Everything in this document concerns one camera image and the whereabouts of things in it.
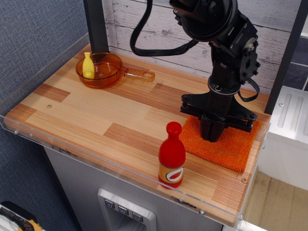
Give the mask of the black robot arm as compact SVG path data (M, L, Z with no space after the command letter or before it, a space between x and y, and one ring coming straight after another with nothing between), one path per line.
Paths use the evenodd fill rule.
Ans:
M209 92L184 94L181 111L200 120L204 140L216 142L228 127L250 132L257 115L241 106L235 95L245 83L260 91L257 30L235 0L172 0L178 23L193 40L211 47Z

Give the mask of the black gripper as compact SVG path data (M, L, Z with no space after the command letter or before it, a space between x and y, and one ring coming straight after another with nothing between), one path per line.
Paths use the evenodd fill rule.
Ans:
M206 141L217 142L228 127L250 132L257 120L257 115L240 105L233 95L184 94L181 100L180 111L200 120L200 134Z

